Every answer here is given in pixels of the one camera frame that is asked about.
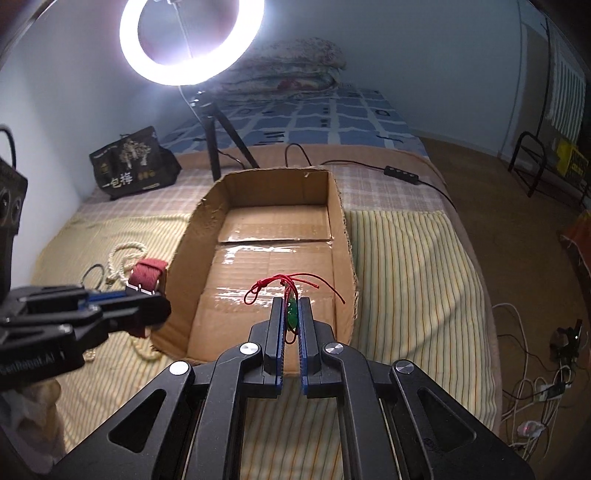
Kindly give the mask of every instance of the metal buckle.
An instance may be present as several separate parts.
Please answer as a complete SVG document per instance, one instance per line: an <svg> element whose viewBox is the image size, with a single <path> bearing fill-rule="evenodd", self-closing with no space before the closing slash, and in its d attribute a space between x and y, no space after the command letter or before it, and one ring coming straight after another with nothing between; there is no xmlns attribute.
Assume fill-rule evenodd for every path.
<svg viewBox="0 0 591 480"><path fill-rule="evenodd" d="M160 280L156 281L156 290L158 290L158 286L160 285ZM138 293L144 293L146 295L154 295L156 293L156 290L144 290L142 288L142 285L138 285L137 287L135 285L132 285L131 283L129 283L129 280L127 282L125 282L125 288L131 288L132 290L135 290Z"/></svg>

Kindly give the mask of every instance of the speaker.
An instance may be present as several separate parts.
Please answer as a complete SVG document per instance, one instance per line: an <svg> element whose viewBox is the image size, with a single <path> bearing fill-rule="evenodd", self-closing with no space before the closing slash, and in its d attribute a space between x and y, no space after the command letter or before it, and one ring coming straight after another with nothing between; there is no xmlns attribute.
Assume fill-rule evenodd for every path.
<svg viewBox="0 0 591 480"><path fill-rule="evenodd" d="M10 291L12 242L21 223L28 181L0 158L0 301Z"/></svg>

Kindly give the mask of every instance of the bed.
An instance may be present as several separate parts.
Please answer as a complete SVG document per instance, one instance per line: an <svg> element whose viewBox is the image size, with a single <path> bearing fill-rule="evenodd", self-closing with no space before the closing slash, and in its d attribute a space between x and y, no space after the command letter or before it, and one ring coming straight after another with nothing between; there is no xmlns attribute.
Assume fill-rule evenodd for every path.
<svg viewBox="0 0 591 480"><path fill-rule="evenodd" d="M317 166L353 160L411 171L441 191L445 182L417 137L383 96L344 85L302 99L223 107L262 168L284 166L289 142ZM241 157L224 132L219 148ZM142 241L148 256L171 260L184 225L212 185L203 131L186 122L162 139L183 167L171 187L109 201L99 190L40 255L35 284L80 280L121 241ZM290 167L306 167L290 150ZM240 168L221 157L223 171ZM381 172L332 164L348 223L359 306L352 345L389 363L410 358L482 423L498 433L501 370L484 279L467 233L435 189ZM85 248L79 248L84 242ZM58 381L57 403L71 450L173 359L148 340L112 334L96 357ZM336 402L307 400L286 378L279 400L249 402L242 478L341 478Z"/></svg>

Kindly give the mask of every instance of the cardboard box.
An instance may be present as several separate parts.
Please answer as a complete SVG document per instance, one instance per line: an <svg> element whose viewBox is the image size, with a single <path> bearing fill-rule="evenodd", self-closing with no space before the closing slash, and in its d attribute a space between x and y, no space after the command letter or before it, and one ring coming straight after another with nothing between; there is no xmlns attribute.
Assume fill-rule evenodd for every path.
<svg viewBox="0 0 591 480"><path fill-rule="evenodd" d="M314 318L350 343L356 278L343 209L332 173L275 168L229 173L197 205L168 269L165 293L172 305L166 324L152 333L154 346L175 359L211 362L245 342L251 326L268 320L279 282L254 305L244 295L277 273L313 273L319 289L297 284L310 297ZM284 371L300 370L297 342L286 345Z"/></svg>

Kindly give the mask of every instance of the blue checkered blanket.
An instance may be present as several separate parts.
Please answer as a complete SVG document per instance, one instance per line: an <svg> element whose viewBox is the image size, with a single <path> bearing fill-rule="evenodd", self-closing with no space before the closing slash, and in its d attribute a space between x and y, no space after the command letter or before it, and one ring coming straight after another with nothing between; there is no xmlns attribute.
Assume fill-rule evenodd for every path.
<svg viewBox="0 0 591 480"><path fill-rule="evenodd" d="M423 143L377 90L353 85L305 99L220 105L246 146L299 144L370 145L427 156ZM217 125L219 148L234 147ZM173 153L206 150L205 134L191 119L161 140Z"/></svg>

